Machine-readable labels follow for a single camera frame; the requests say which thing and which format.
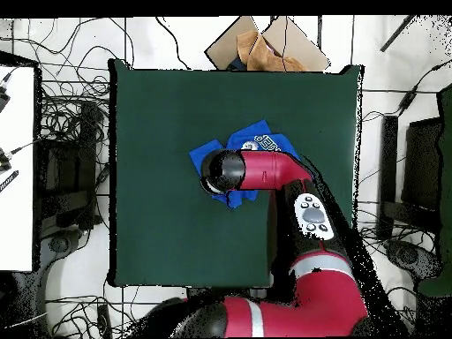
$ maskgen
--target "robot control button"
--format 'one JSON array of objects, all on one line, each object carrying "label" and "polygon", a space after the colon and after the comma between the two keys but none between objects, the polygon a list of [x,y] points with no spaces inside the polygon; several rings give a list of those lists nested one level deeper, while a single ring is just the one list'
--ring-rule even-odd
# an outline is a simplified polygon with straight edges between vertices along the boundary
[{"label": "robot control button", "polygon": [[303,213],[303,219],[310,223],[322,223],[325,222],[325,215],[319,209],[307,208]]}]

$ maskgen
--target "wire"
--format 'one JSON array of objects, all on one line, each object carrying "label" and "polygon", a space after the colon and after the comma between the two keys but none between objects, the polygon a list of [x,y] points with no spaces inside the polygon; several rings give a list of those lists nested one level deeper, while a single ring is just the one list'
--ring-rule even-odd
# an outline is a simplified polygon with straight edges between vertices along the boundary
[{"label": "wire", "polygon": [[288,23],[288,20],[287,20],[287,16],[286,16],[286,29],[284,31],[284,48],[282,49],[282,64],[284,65],[285,72],[287,72],[286,64],[284,62],[284,52],[286,51],[286,44],[287,44],[287,23]]},{"label": "wire", "polygon": [[[81,296],[81,297],[77,297],[77,298],[72,298],[72,297],[68,297],[68,298],[59,298],[59,299],[54,299],[54,300],[47,300],[46,303],[59,303],[61,301],[68,301],[68,300],[73,300],[73,299],[82,299],[82,298],[94,298],[94,300],[90,301],[90,302],[84,302],[84,301],[79,301],[65,316],[63,316],[63,318],[56,324],[53,326],[52,328],[52,336],[56,336],[59,329],[61,328],[61,326],[65,323],[72,323],[72,325],[77,329],[77,333],[74,334],[69,334],[66,335],[65,337],[70,337],[70,336],[75,336],[78,335],[79,339],[83,339],[83,335],[84,334],[88,334],[88,338],[89,339],[94,339],[94,337],[91,334],[90,329],[92,327],[95,327],[99,330],[99,332],[101,333],[101,330],[99,329],[99,324],[97,322],[93,322],[89,319],[87,313],[86,313],[86,308],[87,307],[92,307],[92,305],[94,304],[98,304],[99,301],[102,301],[104,304],[107,304],[110,308],[112,308],[114,311],[121,313],[123,316],[127,317],[129,319],[130,322],[134,322],[135,319],[132,318],[128,313],[122,312],[121,310],[117,309],[115,306],[113,306],[106,298],[103,297],[97,297],[94,295],[87,295],[87,296]],[[74,316],[75,313],[78,312],[83,312],[84,313],[84,317],[82,316]],[[84,332],[82,332],[79,328],[79,326],[77,325],[77,323],[75,322],[75,320],[82,320],[85,322],[86,325],[86,330]],[[120,333],[120,329],[118,329],[117,327],[113,327],[111,328],[112,331],[115,331],[117,333]]]},{"label": "wire", "polygon": [[101,217],[101,220],[102,220],[103,224],[109,230],[109,225],[107,225],[107,223],[105,223],[105,221],[103,220],[101,209],[99,208],[99,200],[97,199],[97,197],[96,197],[96,200],[95,200],[95,205],[97,206],[97,210],[99,211],[99,216]]},{"label": "wire", "polygon": [[34,321],[34,320],[38,320],[38,319],[40,319],[41,317],[46,316],[48,313],[49,313],[49,312],[42,313],[42,314],[40,314],[39,316],[33,317],[32,319],[25,320],[25,321],[22,321],[22,322],[19,322],[19,323],[17,323],[17,324],[10,325],[9,327],[4,327],[4,328],[15,328],[15,327],[18,327],[18,326],[20,326],[20,325],[25,325],[25,324],[27,324],[28,322],[31,322],[31,321]]},{"label": "wire", "polygon": [[421,79],[419,80],[419,82],[418,82],[416,85],[414,85],[414,87],[417,89],[418,86],[420,85],[420,82],[422,82],[422,80],[423,80],[428,74],[430,74],[431,72],[435,72],[435,71],[439,70],[440,68],[442,68],[443,66],[445,66],[445,65],[447,65],[447,64],[449,64],[449,63],[452,63],[452,58],[451,58],[450,60],[446,61],[445,63],[441,63],[441,64],[435,65],[432,69],[430,69],[426,74],[424,74],[424,75],[421,77]]},{"label": "wire", "polygon": [[404,290],[406,292],[409,292],[413,297],[416,298],[416,300],[420,300],[424,305],[430,306],[423,298],[420,298],[420,294],[418,294],[417,292],[414,292],[413,290],[410,290],[406,287],[403,287],[403,286],[396,286],[396,287],[393,287],[392,289],[389,289],[388,291],[386,291],[386,295],[389,295],[392,291],[395,291],[395,290]]},{"label": "wire", "polygon": [[157,22],[158,22],[158,24],[161,26],[161,27],[163,27],[166,31],[168,31],[168,33],[173,37],[173,39],[174,39],[174,42],[176,43],[176,54],[177,54],[177,60],[179,60],[180,61],[180,63],[182,63],[184,66],[185,66],[185,69],[186,70],[191,70],[191,68],[189,68],[188,67],[188,65],[184,62],[184,61],[182,61],[181,59],[180,59],[180,56],[179,56],[179,45],[177,44],[177,39],[176,39],[176,36],[174,36],[174,34],[158,19],[158,17],[155,17],[155,19],[157,20]]},{"label": "wire", "polygon": [[[400,160],[397,160],[395,163],[401,162],[401,161],[403,161],[403,160],[405,160],[405,159],[406,159],[406,156],[402,157]],[[374,176],[375,174],[380,173],[380,171],[381,171],[381,169],[378,169],[377,171],[374,171],[374,173],[372,173],[372,174],[368,175],[367,177],[363,178],[363,179],[358,183],[358,188],[359,188],[359,186],[360,186],[364,181],[366,181],[366,180],[367,180],[368,178],[370,178],[371,176]]]},{"label": "wire", "polygon": [[10,80],[11,75],[16,71],[16,69],[18,69],[19,66],[16,66],[15,68],[13,68],[8,74],[6,74],[4,76],[4,78],[0,81],[0,86],[2,86],[3,84],[6,84],[6,82],[8,80]]},{"label": "wire", "polygon": [[133,307],[133,303],[135,302],[135,299],[137,298],[138,290],[139,290],[140,287],[141,286],[137,287],[137,290],[135,291],[135,296],[133,297],[132,302],[131,302],[131,316],[133,317],[134,320],[136,320],[136,319],[135,319],[135,316],[133,315],[132,307]]}]

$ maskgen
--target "white floor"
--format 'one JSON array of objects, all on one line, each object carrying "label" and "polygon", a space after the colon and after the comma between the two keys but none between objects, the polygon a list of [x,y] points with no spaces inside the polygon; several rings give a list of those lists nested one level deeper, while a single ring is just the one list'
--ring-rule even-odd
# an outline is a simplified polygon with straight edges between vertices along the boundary
[{"label": "white floor", "polygon": [[[450,58],[451,21],[449,17],[425,17],[417,19],[407,27],[395,40],[389,49],[382,53],[380,48],[388,37],[397,29],[405,16],[356,16],[353,27],[353,16],[323,16],[321,47],[331,61],[327,72],[339,72],[346,64],[362,64],[365,66],[363,114],[371,110],[393,112],[403,97],[403,91],[410,90],[419,78],[434,65]],[[220,18],[173,18],[167,17],[164,22],[177,37],[179,55],[192,68],[211,70],[214,66],[204,55],[204,50],[215,40],[234,20],[235,16]],[[258,29],[264,30],[270,20],[269,16],[254,17]],[[295,22],[314,42],[317,41],[317,17],[295,16]],[[19,19],[14,23],[14,42],[0,41],[0,50],[13,52],[17,55],[35,59],[35,54],[29,43],[29,38],[41,42],[54,52],[65,47],[65,44],[79,24],[79,19]],[[124,36],[124,30],[133,42]],[[0,31],[0,36],[8,36]],[[176,46],[172,37],[157,24],[154,18],[129,19],[96,19],[83,24],[76,35],[69,62],[74,66],[82,63],[84,55],[94,46],[110,49],[116,57],[125,59],[134,68],[184,69],[177,61]],[[42,63],[55,78],[43,71],[42,78],[46,85],[57,90],[53,80],[78,81],[75,70],[65,58],[68,57],[71,44],[64,49],[63,56],[50,53],[39,48],[38,54]],[[82,63],[79,73],[86,81],[103,76],[109,80],[107,61],[113,56],[101,48],[94,48]],[[399,155],[404,156],[405,132],[412,121],[438,116],[435,94],[452,82],[450,65],[438,72],[429,74],[421,83],[415,102],[399,119]],[[76,90],[81,85],[72,83]],[[360,160],[360,180],[378,169],[380,154],[380,118],[365,122],[362,133]],[[101,162],[108,160],[108,150],[102,152]],[[403,162],[398,164],[398,188],[400,197],[403,182]],[[377,199],[377,176],[370,177],[359,190],[359,200],[375,201]],[[99,193],[109,193],[109,180],[101,187]],[[101,213],[108,224],[109,197],[99,197]],[[374,204],[362,204],[360,209],[375,214]],[[373,221],[373,217],[359,212],[360,221]],[[392,266],[384,255],[373,254],[375,267],[385,290],[403,285],[411,288],[408,274]],[[103,293],[102,285],[109,268],[109,231],[104,225],[97,226],[91,233],[87,246],[72,254],[65,260],[60,260],[51,270],[47,288],[47,299],[73,297],[73,303],[49,304],[49,324],[57,323],[64,314],[69,312],[78,297]],[[131,302],[135,297],[136,287],[124,289],[106,288],[106,297],[117,308],[129,313]],[[135,318],[143,316],[153,306],[167,298],[182,297],[185,290],[181,288],[140,287],[133,304]],[[84,298],[89,302],[93,298]],[[415,301],[402,290],[390,295],[397,309],[403,305],[415,307]],[[120,325],[121,313],[110,309],[112,325]],[[62,326],[60,333],[75,333],[72,324]]]}]

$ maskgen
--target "cardboard box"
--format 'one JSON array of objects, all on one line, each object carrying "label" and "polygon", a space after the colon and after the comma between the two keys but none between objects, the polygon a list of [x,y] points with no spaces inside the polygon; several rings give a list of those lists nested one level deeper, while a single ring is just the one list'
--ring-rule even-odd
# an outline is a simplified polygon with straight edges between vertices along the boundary
[{"label": "cardboard box", "polygon": [[[285,29],[286,17],[280,16],[262,33],[267,45],[279,57],[284,51]],[[259,31],[252,17],[239,17],[206,49],[207,58],[217,69],[225,70],[233,60],[238,58],[237,36],[250,31]],[[294,57],[309,72],[323,72],[329,67],[329,60],[325,54],[289,18],[287,18],[287,43],[284,56]]]},{"label": "cardboard box", "polygon": [[222,33],[204,52],[218,70],[226,70],[238,58],[237,35],[258,31],[252,17],[241,16]]}]

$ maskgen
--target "black stand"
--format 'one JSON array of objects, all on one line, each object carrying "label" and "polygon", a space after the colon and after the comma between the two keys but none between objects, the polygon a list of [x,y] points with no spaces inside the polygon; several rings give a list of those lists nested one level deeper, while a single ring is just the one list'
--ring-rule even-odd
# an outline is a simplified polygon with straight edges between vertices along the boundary
[{"label": "black stand", "polygon": [[408,16],[406,19],[403,20],[402,24],[396,29],[396,31],[391,35],[391,37],[388,39],[388,41],[385,43],[383,47],[381,47],[380,51],[384,52],[386,49],[389,48],[389,46],[394,42],[397,36],[400,35],[400,33],[406,28],[412,19],[414,19],[415,16]]}]

